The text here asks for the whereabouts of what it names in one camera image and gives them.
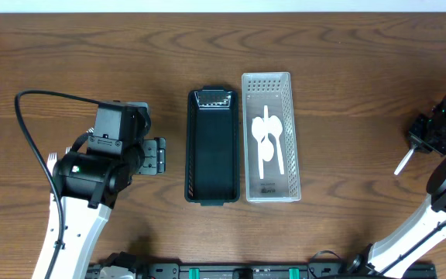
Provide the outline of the white spoon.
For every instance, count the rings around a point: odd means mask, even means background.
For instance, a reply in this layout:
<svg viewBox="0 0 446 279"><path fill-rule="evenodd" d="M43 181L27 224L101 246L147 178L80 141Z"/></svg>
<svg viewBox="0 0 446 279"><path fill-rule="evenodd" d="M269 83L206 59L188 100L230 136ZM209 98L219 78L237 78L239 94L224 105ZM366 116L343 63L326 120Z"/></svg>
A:
<svg viewBox="0 0 446 279"><path fill-rule="evenodd" d="M263 124L262 124L262 133L263 140L261 142L262 145L262 159L266 162L270 162L273 158L274 154L274 146L269 139L269 109L267 105L263 106Z"/></svg>
<svg viewBox="0 0 446 279"><path fill-rule="evenodd" d="M263 151L262 151L262 141L264 139L264 121L260 117L255 117L252 120L252 135L257 141L257 154L258 154L258 170L259 178L264 178L264 166L263 166Z"/></svg>
<svg viewBox="0 0 446 279"><path fill-rule="evenodd" d="M277 154L277 160L278 160L278 164L279 164L279 170L280 170L280 173L282 175L284 175L285 171L284 171L283 154L282 154L282 149L281 149L281 144L280 144L280 136L281 136L282 132L283 132L283 126L282 126L280 119L275 115L270 116L269 117L269 133L271 133L273 135L273 137L275 138L276 154Z"/></svg>
<svg viewBox="0 0 446 279"><path fill-rule="evenodd" d="M398 176L401 171L404 169L404 167L407 165L407 163L410 161L410 158L413 156L415 151L415 147L411 147L406 155L403 157L403 159L400 161L400 163L398 164L398 166L396 167L395 171L393 172L394 175Z"/></svg>

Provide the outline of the black plastic basket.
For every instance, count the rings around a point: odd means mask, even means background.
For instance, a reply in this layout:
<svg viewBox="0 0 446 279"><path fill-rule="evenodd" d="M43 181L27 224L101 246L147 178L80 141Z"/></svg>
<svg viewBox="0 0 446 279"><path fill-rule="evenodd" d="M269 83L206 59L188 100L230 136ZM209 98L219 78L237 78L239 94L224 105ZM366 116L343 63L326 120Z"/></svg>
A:
<svg viewBox="0 0 446 279"><path fill-rule="evenodd" d="M240 198L238 93L220 86L193 90L187 100L187 202L222 206Z"/></svg>

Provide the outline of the clear plastic basket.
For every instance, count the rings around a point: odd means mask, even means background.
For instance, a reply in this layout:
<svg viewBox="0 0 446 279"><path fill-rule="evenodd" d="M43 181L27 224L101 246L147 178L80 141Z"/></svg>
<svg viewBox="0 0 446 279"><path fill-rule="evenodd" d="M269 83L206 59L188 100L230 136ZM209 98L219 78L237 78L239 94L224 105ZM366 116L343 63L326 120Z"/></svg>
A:
<svg viewBox="0 0 446 279"><path fill-rule="evenodd" d="M263 161L264 178L259 178L257 141L252 135L252 120L263 118L263 106L267 105L269 117L277 116L283 126L280 144L283 154L284 175L280 173L276 154ZM297 202L301 199L300 168L297 152L295 115L291 76L288 72L244 73L242 75L242 116L245 155L246 199L254 203Z"/></svg>

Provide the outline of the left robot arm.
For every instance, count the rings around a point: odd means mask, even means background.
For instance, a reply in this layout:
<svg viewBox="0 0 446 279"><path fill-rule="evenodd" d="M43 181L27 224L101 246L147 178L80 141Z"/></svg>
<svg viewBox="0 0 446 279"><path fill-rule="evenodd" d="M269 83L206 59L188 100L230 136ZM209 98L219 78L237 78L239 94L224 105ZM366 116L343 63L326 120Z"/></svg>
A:
<svg viewBox="0 0 446 279"><path fill-rule="evenodd" d="M48 157L60 198L50 198L50 217L34 278L83 278L118 193L135 175L166 170L166 140L147 139L145 102L105 102L94 128L80 135L62 158Z"/></svg>

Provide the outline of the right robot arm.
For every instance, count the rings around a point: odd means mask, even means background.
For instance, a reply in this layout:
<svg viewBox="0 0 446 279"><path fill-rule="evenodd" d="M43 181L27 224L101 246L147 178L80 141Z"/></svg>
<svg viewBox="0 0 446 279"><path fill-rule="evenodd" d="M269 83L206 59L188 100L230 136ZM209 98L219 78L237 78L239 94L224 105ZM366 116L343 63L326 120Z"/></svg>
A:
<svg viewBox="0 0 446 279"><path fill-rule="evenodd" d="M443 156L427 182L423 203L389 236L367 246L346 274L401 278L413 263L446 239L446 95L431 112L431 116L418 115L409 128L410 149L394 172L399 174L416 152Z"/></svg>

